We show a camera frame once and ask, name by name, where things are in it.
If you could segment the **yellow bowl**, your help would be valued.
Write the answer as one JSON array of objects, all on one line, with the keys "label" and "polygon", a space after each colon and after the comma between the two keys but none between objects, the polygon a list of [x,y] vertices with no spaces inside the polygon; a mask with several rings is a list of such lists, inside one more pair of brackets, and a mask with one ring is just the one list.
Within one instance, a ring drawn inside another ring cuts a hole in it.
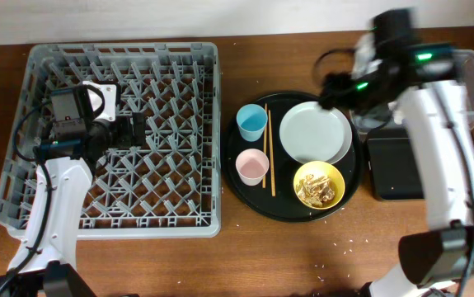
[{"label": "yellow bowl", "polygon": [[[303,179],[308,174],[313,174],[315,176],[327,176],[331,179],[332,188],[335,191],[336,196],[332,200],[332,202],[328,203],[323,208],[316,208],[310,205],[306,205],[296,195],[295,186],[301,179]],[[339,204],[340,201],[343,199],[344,194],[345,194],[345,180],[342,174],[340,173],[340,171],[333,165],[323,162],[323,161],[312,161],[312,162],[303,164],[296,171],[295,176],[293,178],[293,191],[296,197],[299,199],[299,201],[303,205],[314,210],[328,210],[336,206],[337,204]]]}]

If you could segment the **light blue plastic cup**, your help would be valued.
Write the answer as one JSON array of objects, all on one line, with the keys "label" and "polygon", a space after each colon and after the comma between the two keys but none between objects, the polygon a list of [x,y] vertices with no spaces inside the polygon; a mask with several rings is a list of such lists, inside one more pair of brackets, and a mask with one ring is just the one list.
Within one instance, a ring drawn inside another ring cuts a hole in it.
[{"label": "light blue plastic cup", "polygon": [[255,142],[263,135],[268,115],[262,106],[248,104],[240,108],[236,120],[241,137],[245,141]]}]

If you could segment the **golden brown food scraps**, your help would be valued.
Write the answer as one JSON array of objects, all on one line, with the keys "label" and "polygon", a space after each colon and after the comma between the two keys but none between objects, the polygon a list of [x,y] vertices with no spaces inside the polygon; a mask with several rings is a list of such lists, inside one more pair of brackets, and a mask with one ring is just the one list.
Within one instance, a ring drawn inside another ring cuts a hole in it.
[{"label": "golden brown food scraps", "polygon": [[327,176],[306,175],[295,186],[297,197],[306,205],[323,208],[332,202],[336,193]]}]

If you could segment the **pink plastic cup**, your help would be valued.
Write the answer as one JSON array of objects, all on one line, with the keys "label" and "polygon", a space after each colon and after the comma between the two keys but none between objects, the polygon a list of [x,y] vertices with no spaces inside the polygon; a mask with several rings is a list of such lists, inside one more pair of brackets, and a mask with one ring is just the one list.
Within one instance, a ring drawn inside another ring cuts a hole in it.
[{"label": "pink plastic cup", "polygon": [[237,174],[247,186],[262,182],[270,169],[270,160],[261,150],[249,148],[238,154],[235,162]]}]

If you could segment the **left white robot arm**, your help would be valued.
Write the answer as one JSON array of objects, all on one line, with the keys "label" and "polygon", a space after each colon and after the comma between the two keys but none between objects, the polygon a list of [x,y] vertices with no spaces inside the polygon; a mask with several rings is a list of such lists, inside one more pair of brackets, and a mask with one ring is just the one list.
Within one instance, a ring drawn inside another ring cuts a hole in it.
[{"label": "left white robot arm", "polygon": [[0,276],[0,296],[92,296],[76,270],[79,217],[96,161],[110,148],[139,146],[140,113],[95,120],[82,139],[53,141],[34,149],[37,185],[21,245]]}]

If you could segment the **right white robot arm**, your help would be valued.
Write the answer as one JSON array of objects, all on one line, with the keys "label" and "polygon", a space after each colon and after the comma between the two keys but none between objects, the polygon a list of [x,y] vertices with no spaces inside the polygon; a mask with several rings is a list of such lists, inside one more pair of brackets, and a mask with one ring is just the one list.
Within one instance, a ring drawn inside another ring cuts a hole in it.
[{"label": "right white robot arm", "polygon": [[321,106],[367,114],[395,102],[404,115],[429,229],[401,238],[399,262],[367,296],[422,296],[474,277],[474,145],[467,87],[454,49],[415,40],[362,38],[341,83],[327,79]]}]

